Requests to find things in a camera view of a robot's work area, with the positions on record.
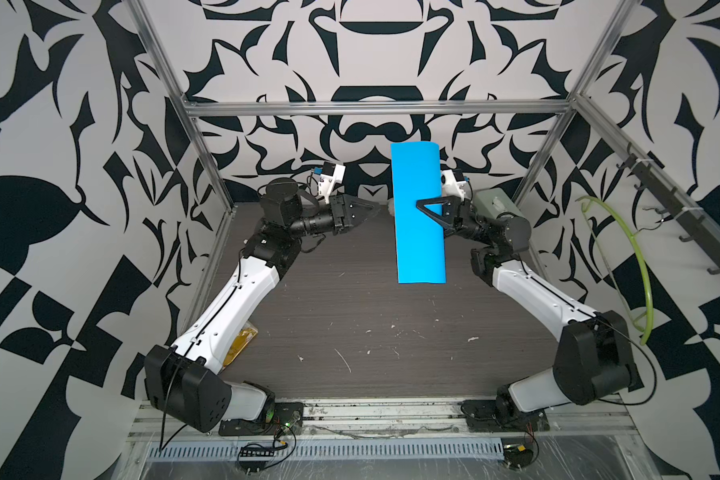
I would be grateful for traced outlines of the blue rectangular paper sheet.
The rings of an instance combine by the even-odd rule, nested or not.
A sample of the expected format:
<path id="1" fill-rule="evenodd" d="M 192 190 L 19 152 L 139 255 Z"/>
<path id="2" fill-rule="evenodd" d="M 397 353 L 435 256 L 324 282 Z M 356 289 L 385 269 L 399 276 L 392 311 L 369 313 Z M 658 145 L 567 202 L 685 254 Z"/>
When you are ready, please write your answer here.
<path id="1" fill-rule="evenodd" d="M 429 141 L 390 146 L 398 282 L 444 284 L 446 257 L 443 228 L 429 217 L 441 207 L 420 211 L 419 200 L 442 194 L 439 147 Z"/>

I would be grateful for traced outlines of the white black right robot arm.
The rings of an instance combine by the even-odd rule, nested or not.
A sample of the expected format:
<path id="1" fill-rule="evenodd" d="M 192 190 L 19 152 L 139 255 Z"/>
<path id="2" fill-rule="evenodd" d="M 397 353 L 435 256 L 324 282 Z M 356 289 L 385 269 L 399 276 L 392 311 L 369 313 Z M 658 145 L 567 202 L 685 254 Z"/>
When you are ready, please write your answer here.
<path id="1" fill-rule="evenodd" d="M 532 227 L 505 194 L 449 195 L 419 200 L 416 207 L 446 235 L 481 243 L 470 253 L 473 273 L 522 306 L 557 342 L 550 368 L 497 391 L 498 422 L 510 423 L 548 407 L 588 405 L 636 383 L 638 368 L 624 318 L 568 296 L 521 259 L 530 247 Z"/>

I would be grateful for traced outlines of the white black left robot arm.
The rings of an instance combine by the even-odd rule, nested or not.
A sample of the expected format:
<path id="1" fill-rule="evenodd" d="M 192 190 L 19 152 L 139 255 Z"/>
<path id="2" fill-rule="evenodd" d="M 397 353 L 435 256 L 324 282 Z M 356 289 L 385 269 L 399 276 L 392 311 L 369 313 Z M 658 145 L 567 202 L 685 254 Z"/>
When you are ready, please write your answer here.
<path id="1" fill-rule="evenodd" d="M 255 309 L 303 253 L 303 238 L 347 233 L 380 208 L 344 193 L 315 197 L 290 178 L 271 181 L 259 205 L 263 216 L 224 288 L 181 336 L 169 346 L 153 347 L 144 360 L 151 405 L 202 433 L 224 419 L 266 418 L 274 402 L 269 390 L 227 383 L 219 374 Z"/>

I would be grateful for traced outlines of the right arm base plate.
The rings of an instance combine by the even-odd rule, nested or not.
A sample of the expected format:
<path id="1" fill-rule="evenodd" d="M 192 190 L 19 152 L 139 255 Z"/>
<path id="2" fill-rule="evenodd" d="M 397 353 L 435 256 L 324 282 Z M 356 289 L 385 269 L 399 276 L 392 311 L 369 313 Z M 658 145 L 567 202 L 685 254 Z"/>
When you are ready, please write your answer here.
<path id="1" fill-rule="evenodd" d="M 533 431 L 549 429 L 543 410 L 521 412 L 505 399 L 464 400 L 460 403 L 470 432 L 522 432 L 531 427 Z"/>

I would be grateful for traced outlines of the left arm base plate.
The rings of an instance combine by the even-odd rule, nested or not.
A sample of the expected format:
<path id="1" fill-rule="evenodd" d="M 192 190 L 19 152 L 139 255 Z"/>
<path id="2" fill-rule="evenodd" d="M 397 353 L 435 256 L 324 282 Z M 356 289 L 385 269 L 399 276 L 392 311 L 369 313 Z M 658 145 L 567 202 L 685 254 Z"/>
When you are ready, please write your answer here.
<path id="1" fill-rule="evenodd" d="M 299 430 L 304 407 L 302 402 L 274 402 L 255 420 L 222 420 L 218 433 L 222 437 L 272 436 L 287 424 Z"/>

